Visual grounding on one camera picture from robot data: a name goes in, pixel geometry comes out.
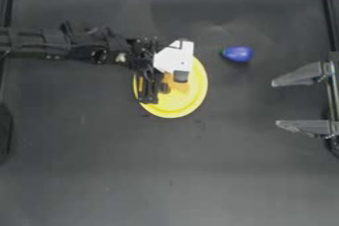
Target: black surface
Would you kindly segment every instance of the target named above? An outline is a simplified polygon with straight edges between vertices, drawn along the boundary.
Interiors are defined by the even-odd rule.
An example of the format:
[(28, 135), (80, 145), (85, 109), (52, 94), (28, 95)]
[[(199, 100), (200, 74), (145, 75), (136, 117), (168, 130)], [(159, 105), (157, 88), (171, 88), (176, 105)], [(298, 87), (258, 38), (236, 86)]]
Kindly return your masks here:
[[(320, 0), (15, 0), (13, 26), (64, 20), (192, 39), (208, 97), (163, 120), (137, 105), (125, 69), (11, 60), (1, 225), (336, 225), (338, 161), (320, 141), (274, 126), (319, 117), (324, 87), (270, 88), (326, 57)], [(248, 65), (219, 58), (232, 45), (254, 48)]]

